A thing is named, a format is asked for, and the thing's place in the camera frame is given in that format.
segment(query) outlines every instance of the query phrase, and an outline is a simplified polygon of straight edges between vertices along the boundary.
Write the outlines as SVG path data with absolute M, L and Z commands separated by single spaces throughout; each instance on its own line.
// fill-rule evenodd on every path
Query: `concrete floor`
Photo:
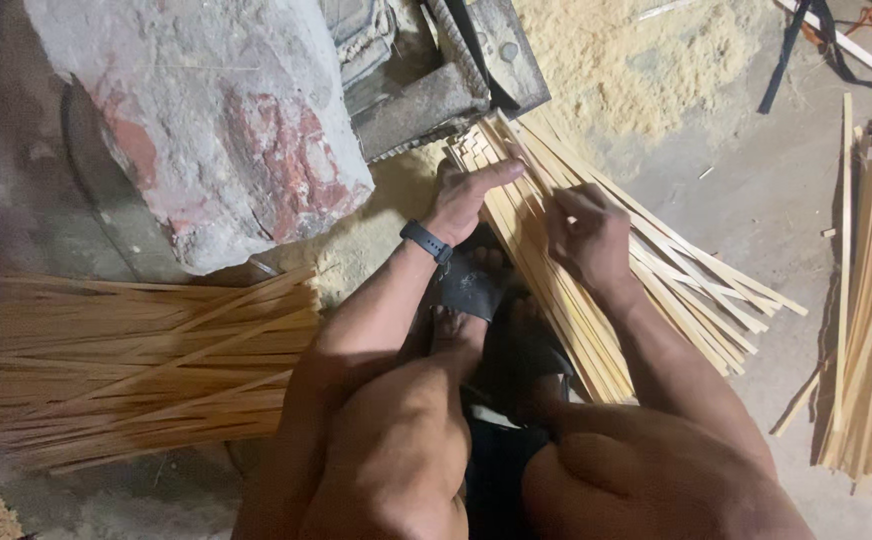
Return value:
M 830 5 L 842 19 L 854 19 L 861 2 Z M 872 90 L 838 80 L 802 39 L 772 113 L 755 114 L 778 55 L 782 16 L 774 21 L 763 50 L 725 89 L 726 105 L 714 116 L 690 111 L 683 129 L 655 148 L 624 141 L 607 153 L 610 176 L 633 177 L 627 190 L 659 218 L 810 309 L 807 317 L 779 313 L 770 331 L 754 338 L 760 351 L 747 361 L 748 373 L 730 381 L 765 432 L 812 373 L 826 335 L 827 299 L 838 268 L 835 243 L 820 232 L 838 226 L 842 93 L 852 91 L 857 123 L 872 119 Z M 872 52 L 872 32 L 860 32 L 857 41 Z M 865 68 L 852 66 L 872 79 Z M 0 2 L 0 272 L 148 277 L 141 269 L 157 264 L 128 260 L 115 247 L 146 238 L 119 238 L 120 230 L 98 219 L 74 183 L 61 139 L 62 88 L 19 2 Z M 699 179 L 710 166 L 712 172 Z M 112 174 L 88 170 L 97 180 Z M 127 199 L 110 210 L 132 215 L 133 206 Z M 136 225 L 142 237 L 154 226 Z M 142 255 L 163 257 L 166 246 L 149 241 L 154 247 Z M 217 279 L 258 279 L 255 272 L 247 266 Z M 811 467 L 813 430 L 804 410 L 783 438 L 767 437 L 784 487 L 819 538 L 872 538 L 872 487 L 851 496 L 848 478 Z M 56 478 L 0 471 L 0 493 L 18 510 L 27 533 L 47 539 L 225 537 L 240 480 L 224 459 L 207 458 L 218 454 L 219 448 L 208 454 L 175 450 Z

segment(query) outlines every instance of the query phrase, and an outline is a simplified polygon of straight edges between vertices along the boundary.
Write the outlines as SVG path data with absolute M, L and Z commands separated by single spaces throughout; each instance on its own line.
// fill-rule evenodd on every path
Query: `watch strap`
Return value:
M 420 225 L 420 222 L 415 219 L 410 219 L 409 222 L 406 223 L 405 227 L 399 231 L 399 237 L 404 240 L 409 239 L 416 242 L 420 248 L 426 250 L 427 253 L 433 256 L 433 259 L 436 260 L 436 264 L 446 264 L 453 255 L 453 248 L 450 247 L 450 244 L 441 241 L 432 232 L 428 231 L 426 227 Z

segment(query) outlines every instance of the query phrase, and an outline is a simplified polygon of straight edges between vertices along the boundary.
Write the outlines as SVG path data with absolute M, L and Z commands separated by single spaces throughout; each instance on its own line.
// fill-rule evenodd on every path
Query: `wrist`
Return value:
M 419 221 L 419 225 L 429 231 L 430 235 L 439 239 L 443 244 L 448 244 L 449 247 L 454 248 L 459 243 L 456 241 L 454 234 L 450 232 L 449 227 L 444 226 L 443 222 L 434 216 L 428 216 Z
M 634 276 L 626 276 L 617 283 L 598 289 L 588 286 L 586 290 L 604 312 L 617 318 L 629 313 L 646 298 L 643 285 Z

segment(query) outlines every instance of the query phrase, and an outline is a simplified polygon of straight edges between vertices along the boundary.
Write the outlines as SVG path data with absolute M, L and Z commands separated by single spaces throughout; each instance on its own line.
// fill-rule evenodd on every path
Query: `black strap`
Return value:
M 820 35 L 823 42 L 826 43 L 826 49 L 832 52 L 832 57 L 828 58 L 829 66 L 836 72 L 839 77 L 851 84 L 860 85 L 867 89 L 872 89 L 872 80 L 862 80 L 853 73 L 853 70 L 846 64 L 846 58 L 843 56 L 842 49 L 837 45 L 837 21 L 833 19 L 833 12 L 830 11 L 830 6 L 826 0 L 801 0 L 799 6 L 793 14 L 792 24 L 786 28 L 785 35 L 782 39 L 782 51 L 779 53 L 779 64 L 776 70 L 773 71 L 773 76 L 769 80 L 769 85 L 766 87 L 766 93 L 762 98 L 762 103 L 759 104 L 758 111 L 763 115 L 768 115 L 772 108 L 773 100 L 776 98 L 776 92 L 779 90 L 780 82 L 783 80 L 783 73 L 786 71 L 787 64 L 790 61 L 793 45 L 796 43 L 796 38 L 799 35 L 800 28 L 803 26 L 803 19 L 806 16 L 807 10 L 812 6 L 812 12 L 819 18 Z
M 399 237 L 416 242 L 419 247 L 433 256 L 437 264 L 446 264 L 446 261 L 449 261 L 453 255 L 453 248 L 450 247 L 450 244 L 441 241 L 415 219 L 410 219 L 406 223 L 406 226 L 399 231 Z
M 799 5 L 796 6 L 796 12 L 793 13 L 792 23 L 789 24 L 789 27 L 782 34 L 782 50 L 779 51 L 779 63 L 776 64 L 773 76 L 769 78 L 769 85 L 766 86 L 766 93 L 763 94 L 759 108 L 756 109 L 760 115 L 769 115 L 769 110 L 773 108 L 776 92 L 780 90 L 783 74 L 790 64 L 793 45 L 796 44 L 796 38 L 799 37 L 800 29 L 803 27 L 803 19 L 806 18 L 806 11 L 810 8 L 810 3 L 811 0 L 800 1 Z

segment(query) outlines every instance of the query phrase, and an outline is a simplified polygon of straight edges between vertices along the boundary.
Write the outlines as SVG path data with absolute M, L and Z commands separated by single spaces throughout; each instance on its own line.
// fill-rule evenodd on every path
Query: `toe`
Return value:
M 488 255 L 488 264 L 490 268 L 499 270 L 502 268 L 502 251 L 500 250 L 490 250 Z

